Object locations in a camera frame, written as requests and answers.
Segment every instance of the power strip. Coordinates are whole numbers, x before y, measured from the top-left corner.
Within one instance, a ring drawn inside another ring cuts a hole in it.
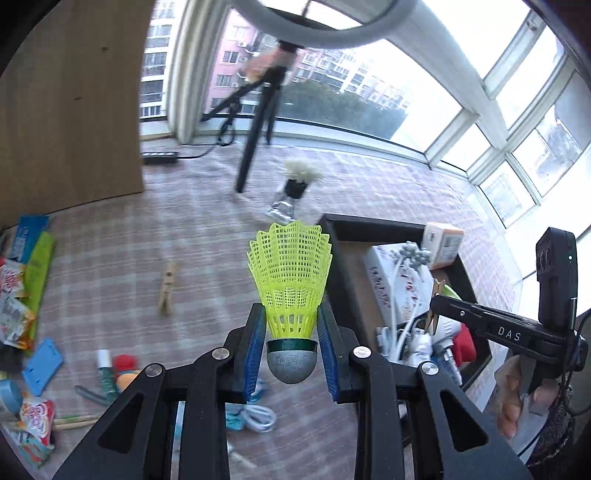
[[[144,165],[170,165],[178,163],[178,152],[143,152]]]

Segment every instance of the red ball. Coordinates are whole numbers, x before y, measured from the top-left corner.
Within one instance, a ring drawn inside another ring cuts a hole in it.
[[[116,375],[129,370],[137,370],[138,359],[133,355],[117,355],[113,358],[113,369]]]

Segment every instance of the bottle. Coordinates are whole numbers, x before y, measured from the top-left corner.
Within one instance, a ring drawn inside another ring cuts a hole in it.
[[[100,386],[103,389],[107,401],[112,403],[119,395],[117,383],[115,382],[115,372],[113,371],[113,362],[109,350],[97,350],[96,363],[99,368]]]

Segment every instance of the tree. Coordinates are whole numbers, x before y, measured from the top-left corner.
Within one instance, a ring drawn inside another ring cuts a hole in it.
[[[355,93],[339,93],[333,87],[312,81],[290,83],[282,89],[280,102],[279,116],[347,128],[388,140],[406,118],[402,109],[381,109],[374,103],[365,103]]]

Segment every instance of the snack package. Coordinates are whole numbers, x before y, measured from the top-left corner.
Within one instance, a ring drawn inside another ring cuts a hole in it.
[[[29,331],[35,315],[26,305],[5,291],[0,292],[0,340],[4,345],[30,350],[33,341]]]
[[[26,297],[25,291],[25,264],[0,258],[0,286],[6,293],[13,297]]]
[[[43,446],[49,446],[51,424],[56,408],[51,400],[39,397],[25,397],[22,401],[21,420],[18,426],[35,436]]]
[[[8,430],[8,434],[23,457],[35,468],[40,468],[55,448],[53,445],[43,445],[34,435],[22,430]]]

